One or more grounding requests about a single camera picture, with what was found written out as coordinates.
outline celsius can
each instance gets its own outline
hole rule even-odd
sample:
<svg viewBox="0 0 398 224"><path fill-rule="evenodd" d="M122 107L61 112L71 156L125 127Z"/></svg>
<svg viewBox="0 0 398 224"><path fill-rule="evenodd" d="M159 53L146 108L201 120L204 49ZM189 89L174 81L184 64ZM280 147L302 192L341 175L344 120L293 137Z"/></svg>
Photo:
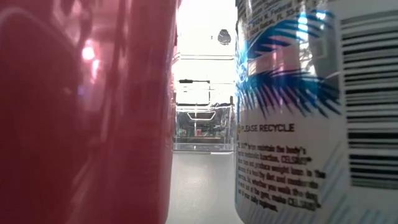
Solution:
<svg viewBox="0 0 398 224"><path fill-rule="evenodd" d="M397 223L398 1L236 7L243 222Z"/></svg>

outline bright light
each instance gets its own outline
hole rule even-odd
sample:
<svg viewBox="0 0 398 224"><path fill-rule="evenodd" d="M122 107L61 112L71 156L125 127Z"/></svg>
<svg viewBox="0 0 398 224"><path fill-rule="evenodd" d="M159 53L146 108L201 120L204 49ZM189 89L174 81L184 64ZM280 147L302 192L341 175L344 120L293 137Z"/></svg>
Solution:
<svg viewBox="0 0 398 224"><path fill-rule="evenodd" d="M326 17L326 13L324 12L317 12L317 17L321 20L323 20Z"/></svg>
<svg viewBox="0 0 398 224"><path fill-rule="evenodd" d="M81 56L84 60L93 60L95 58L94 49L92 47L85 47L81 51Z"/></svg>
<svg viewBox="0 0 398 224"><path fill-rule="evenodd" d="M231 155L233 152L210 152L211 155Z"/></svg>
<svg viewBox="0 0 398 224"><path fill-rule="evenodd" d="M303 39L304 41L308 41L308 34L306 33L308 32L308 25L307 25L308 19L305 15L305 12L302 12L300 15L301 16L298 19L299 22L298 28L302 29L303 31L298 31L297 36Z"/></svg>
<svg viewBox="0 0 398 224"><path fill-rule="evenodd" d="M315 73L315 67L313 66L313 65L311 65L311 67L308 69L308 72L310 73L310 75L317 75L316 73Z"/></svg>

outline barcode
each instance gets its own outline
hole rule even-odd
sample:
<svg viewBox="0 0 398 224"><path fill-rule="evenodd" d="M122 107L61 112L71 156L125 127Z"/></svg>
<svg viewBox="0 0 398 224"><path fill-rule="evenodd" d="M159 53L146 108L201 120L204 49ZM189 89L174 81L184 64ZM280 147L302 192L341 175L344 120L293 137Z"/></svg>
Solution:
<svg viewBox="0 0 398 224"><path fill-rule="evenodd" d="M398 189L398 11L341 21L351 185Z"/></svg>

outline blue graphic design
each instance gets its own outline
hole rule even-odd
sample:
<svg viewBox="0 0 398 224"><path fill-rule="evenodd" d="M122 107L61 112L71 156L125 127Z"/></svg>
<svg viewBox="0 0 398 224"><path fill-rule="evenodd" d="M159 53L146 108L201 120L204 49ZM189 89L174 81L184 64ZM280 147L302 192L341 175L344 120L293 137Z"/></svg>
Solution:
<svg viewBox="0 0 398 224"><path fill-rule="evenodd" d="M309 219L308 223L314 223L316 217L317 217L316 214L312 214L311 219Z"/></svg>
<svg viewBox="0 0 398 224"><path fill-rule="evenodd" d="M235 45L235 61L236 61L236 73L239 75L239 79L243 80L248 73L248 47L246 41L236 40Z"/></svg>
<svg viewBox="0 0 398 224"><path fill-rule="evenodd" d="M369 218L371 211L369 209L366 210L366 212L362 215L361 219L359 219L358 224L364 224L365 221Z"/></svg>
<svg viewBox="0 0 398 224"><path fill-rule="evenodd" d="M328 220L326 221L327 224L337 223L337 222L334 222L335 218L336 218L338 212L340 211L340 208L342 208L344 203L346 202L346 199L347 199L347 195L344 194L343 196L341 196L341 198L339 199L337 205L335 206L333 211L330 213L330 216L328 217Z"/></svg>
<svg viewBox="0 0 398 224"><path fill-rule="evenodd" d="M298 224L303 224L304 220L307 218L307 214L303 214L300 218L300 220L297 222Z"/></svg>
<svg viewBox="0 0 398 224"><path fill-rule="evenodd" d="M263 33L253 38L249 43L248 58L254 59L261 54L259 52L272 52L275 48L267 45L278 45L287 47L298 40L305 41L300 37L299 33L307 34L311 37L320 37L324 28L332 29L333 26L327 23L327 19L333 19L335 16L329 11L314 9L310 12L302 12L291 19L286 19L274 26L268 27ZM273 37L287 37L292 41L281 41L273 39Z"/></svg>
<svg viewBox="0 0 398 224"><path fill-rule="evenodd" d="M326 108L340 114L336 109L340 102L339 91L324 81L301 70L270 71L246 77L237 89L242 105L252 110L257 103L264 117L271 108L275 111L284 105L292 111L289 105L294 105L303 116L317 110L327 118Z"/></svg>
<svg viewBox="0 0 398 224"><path fill-rule="evenodd" d="M274 224L278 224L279 223L279 220L280 220L280 218L282 218L282 217L284 217L286 214L286 209L285 208L283 208L282 209L282 211L280 211L279 213L278 213L278 217L276 218L276 220L274 221Z"/></svg>
<svg viewBox="0 0 398 224"><path fill-rule="evenodd" d="M288 218L289 216L290 216L290 213L289 213L289 215L285 215L284 218L283 218L278 224L285 224L286 221L287 221L287 218Z"/></svg>
<svg viewBox="0 0 398 224"><path fill-rule="evenodd" d="M333 188L336 186L336 184L339 182L339 180L341 180L341 178L343 177L343 172L345 171L345 169L346 169L346 167L342 167L339 170L339 172L337 173L337 177L335 177L335 179L332 180L328 190L322 195L321 204L324 204L328 200L329 196L334 191Z"/></svg>
<svg viewBox="0 0 398 224"><path fill-rule="evenodd" d="M299 211L297 210L293 216L293 218L290 220L289 224L294 224L297 221L297 217L299 215Z"/></svg>
<svg viewBox="0 0 398 224"><path fill-rule="evenodd" d="M376 211L374 216L373 216L373 219L372 219L371 223L376 223L379 220L380 214L381 214L380 211Z"/></svg>
<svg viewBox="0 0 398 224"><path fill-rule="evenodd" d="M336 223L342 223L342 221L345 219L345 217L347 217L347 215L349 215L350 213L350 207L349 206L345 206L345 208L343 209L343 212L340 214L340 216L337 218Z"/></svg>

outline label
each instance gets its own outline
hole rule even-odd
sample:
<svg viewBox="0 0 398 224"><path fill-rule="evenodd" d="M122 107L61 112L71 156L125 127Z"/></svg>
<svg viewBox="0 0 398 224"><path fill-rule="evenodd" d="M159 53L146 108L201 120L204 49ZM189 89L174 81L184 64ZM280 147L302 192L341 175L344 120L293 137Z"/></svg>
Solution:
<svg viewBox="0 0 398 224"><path fill-rule="evenodd" d="M398 222L398 1L236 7L243 222Z"/></svg>

